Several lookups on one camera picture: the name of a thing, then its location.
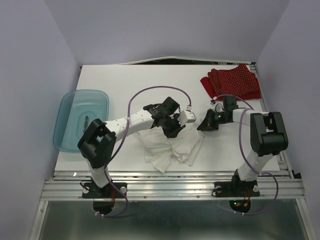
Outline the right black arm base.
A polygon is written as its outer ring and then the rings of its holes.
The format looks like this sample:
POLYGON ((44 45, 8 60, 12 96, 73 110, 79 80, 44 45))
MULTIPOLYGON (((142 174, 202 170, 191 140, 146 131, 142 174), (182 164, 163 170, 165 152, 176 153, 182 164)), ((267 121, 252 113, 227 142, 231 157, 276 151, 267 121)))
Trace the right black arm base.
POLYGON ((240 180, 235 172, 230 181, 216 181, 211 195, 216 198, 230 198, 229 205, 236 213, 247 214, 251 209, 251 198, 259 197, 257 180, 240 180))

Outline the aluminium rail frame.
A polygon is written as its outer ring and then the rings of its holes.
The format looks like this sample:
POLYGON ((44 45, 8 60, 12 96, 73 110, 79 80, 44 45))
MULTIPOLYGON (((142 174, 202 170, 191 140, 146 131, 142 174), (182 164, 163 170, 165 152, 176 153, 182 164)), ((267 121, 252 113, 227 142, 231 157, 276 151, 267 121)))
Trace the aluminium rail frame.
MULTIPOLYGON (((287 162, 280 159, 279 171, 274 171, 278 186, 278 199, 294 199, 302 218, 302 225, 308 239, 315 240, 316 234, 310 223, 305 200, 303 181, 294 178, 287 162)), ((213 201, 212 190, 215 182, 230 180, 231 171, 113 171, 111 176, 116 182, 126 182, 127 198, 130 201, 213 201)), ((45 181, 30 239, 38 240, 44 225, 50 201, 81 201, 80 181, 88 181, 90 172, 85 168, 71 170, 71 165, 56 168, 50 180, 45 181)))

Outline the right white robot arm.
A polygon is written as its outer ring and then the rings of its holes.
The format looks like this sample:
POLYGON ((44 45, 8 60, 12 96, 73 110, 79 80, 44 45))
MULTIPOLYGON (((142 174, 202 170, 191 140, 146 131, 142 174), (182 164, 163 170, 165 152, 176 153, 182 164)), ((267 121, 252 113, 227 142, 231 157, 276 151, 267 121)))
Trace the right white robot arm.
POLYGON ((283 116, 280 112, 260 112, 244 99, 222 94, 222 111, 208 109, 204 120, 197 127, 199 131, 217 131, 222 124, 238 123, 238 143, 244 163, 236 170, 238 177, 230 182, 231 192, 242 195, 248 190, 248 183, 257 180, 265 165, 273 156, 279 155, 289 145, 283 116), (250 152, 245 155, 242 146, 242 127, 250 128, 250 152))

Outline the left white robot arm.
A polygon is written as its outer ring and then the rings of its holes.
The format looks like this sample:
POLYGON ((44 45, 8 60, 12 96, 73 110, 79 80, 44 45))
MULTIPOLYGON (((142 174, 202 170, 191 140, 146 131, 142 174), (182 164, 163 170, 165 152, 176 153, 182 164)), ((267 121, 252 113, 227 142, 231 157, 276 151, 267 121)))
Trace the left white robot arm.
POLYGON ((115 144, 129 135, 154 128, 160 129, 166 138, 176 138, 186 126, 178 120, 179 108, 175 100, 167 97, 164 102, 146 105, 127 117, 111 121, 97 118, 90 123, 77 147, 89 166, 95 193, 100 197, 111 193, 110 175, 106 170, 113 159, 115 144))

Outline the white ruffled skirt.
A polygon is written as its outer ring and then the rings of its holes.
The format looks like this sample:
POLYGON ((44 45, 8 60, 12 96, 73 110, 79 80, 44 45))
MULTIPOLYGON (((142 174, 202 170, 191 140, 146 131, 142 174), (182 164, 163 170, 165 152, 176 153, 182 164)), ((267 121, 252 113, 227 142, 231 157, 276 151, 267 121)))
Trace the white ruffled skirt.
POLYGON ((168 170, 172 160, 192 166, 204 142, 204 134, 193 123, 186 124, 176 138, 166 137, 160 127, 139 131, 137 136, 145 162, 161 173, 168 170))

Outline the teal plastic bin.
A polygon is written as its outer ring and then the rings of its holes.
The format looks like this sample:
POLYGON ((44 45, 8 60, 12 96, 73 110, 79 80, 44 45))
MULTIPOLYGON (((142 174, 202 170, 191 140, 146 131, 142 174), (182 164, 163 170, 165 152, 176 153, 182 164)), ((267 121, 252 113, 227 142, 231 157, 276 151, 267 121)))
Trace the teal plastic bin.
POLYGON ((68 92, 61 100, 53 145, 60 152, 78 153, 78 142, 95 119, 107 121, 109 97, 100 90, 83 89, 68 92))

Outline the red polka dot skirt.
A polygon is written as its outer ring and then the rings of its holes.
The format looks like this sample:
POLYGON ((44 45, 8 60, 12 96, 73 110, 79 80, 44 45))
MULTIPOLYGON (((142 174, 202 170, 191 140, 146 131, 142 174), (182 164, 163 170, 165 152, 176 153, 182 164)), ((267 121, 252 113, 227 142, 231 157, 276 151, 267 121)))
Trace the red polka dot skirt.
POLYGON ((224 95, 234 95, 243 100, 262 97, 258 78, 245 64, 230 70, 213 68, 200 82, 207 94, 218 101, 221 101, 224 95))

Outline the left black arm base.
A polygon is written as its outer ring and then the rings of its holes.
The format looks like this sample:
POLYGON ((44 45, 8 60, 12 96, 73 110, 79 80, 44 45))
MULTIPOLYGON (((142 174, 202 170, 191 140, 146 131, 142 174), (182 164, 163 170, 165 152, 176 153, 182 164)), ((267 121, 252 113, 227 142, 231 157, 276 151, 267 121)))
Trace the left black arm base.
POLYGON ((127 183, 116 182, 100 188, 94 181, 81 181, 82 199, 93 200, 92 208, 96 216, 115 218, 122 215, 128 208, 127 183))

